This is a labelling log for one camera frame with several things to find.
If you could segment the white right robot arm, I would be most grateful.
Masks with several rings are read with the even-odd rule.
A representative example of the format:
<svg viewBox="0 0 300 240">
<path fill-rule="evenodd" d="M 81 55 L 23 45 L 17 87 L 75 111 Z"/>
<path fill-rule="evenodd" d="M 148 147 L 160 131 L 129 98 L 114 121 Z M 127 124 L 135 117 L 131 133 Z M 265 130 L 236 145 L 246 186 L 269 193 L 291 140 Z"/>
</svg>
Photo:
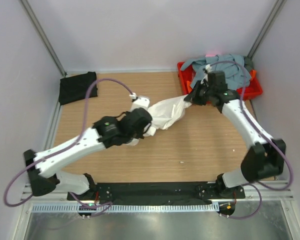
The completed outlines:
<svg viewBox="0 0 300 240">
<path fill-rule="evenodd" d="M 215 192 L 219 197 L 227 198 L 239 186 L 283 173 L 285 142 L 274 139 L 262 129 L 247 110 L 239 93 L 228 88 L 224 72 L 206 73 L 184 101 L 198 106 L 211 104 L 216 107 L 234 125 L 245 142 L 247 153 L 240 167 L 217 176 Z"/>
</svg>

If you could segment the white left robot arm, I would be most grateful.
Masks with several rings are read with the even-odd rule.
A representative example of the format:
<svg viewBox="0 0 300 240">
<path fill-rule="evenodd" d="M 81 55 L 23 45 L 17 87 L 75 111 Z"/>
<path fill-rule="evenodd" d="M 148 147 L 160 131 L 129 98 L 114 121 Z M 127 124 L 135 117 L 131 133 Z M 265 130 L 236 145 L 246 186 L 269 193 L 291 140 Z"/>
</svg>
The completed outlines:
<svg viewBox="0 0 300 240">
<path fill-rule="evenodd" d="M 152 120 L 150 113 L 139 107 L 119 116 L 104 116 L 81 135 L 51 149 L 25 151 L 23 157 L 32 194 L 40 197 L 64 190 L 91 200 L 96 194 L 91 177 L 63 172 L 62 168 L 92 153 L 142 139 Z"/>
</svg>

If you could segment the white t-shirt with print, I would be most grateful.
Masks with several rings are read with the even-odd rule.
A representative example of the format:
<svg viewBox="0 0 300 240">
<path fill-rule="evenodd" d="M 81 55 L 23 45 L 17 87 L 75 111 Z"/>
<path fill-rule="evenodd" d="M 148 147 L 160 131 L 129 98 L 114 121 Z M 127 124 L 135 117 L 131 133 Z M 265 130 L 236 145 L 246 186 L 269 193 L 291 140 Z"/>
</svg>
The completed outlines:
<svg viewBox="0 0 300 240">
<path fill-rule="evenodd" d="M 167 130 L 175 122 L 179 121 L 192 104 L 185 102 L 186 95 L 161 100 L 152 106 L 149 105 L 147 111 L 152 116 L 152 122 L 143 137 L 152 137 L 157 130 Z"/>
</svg>

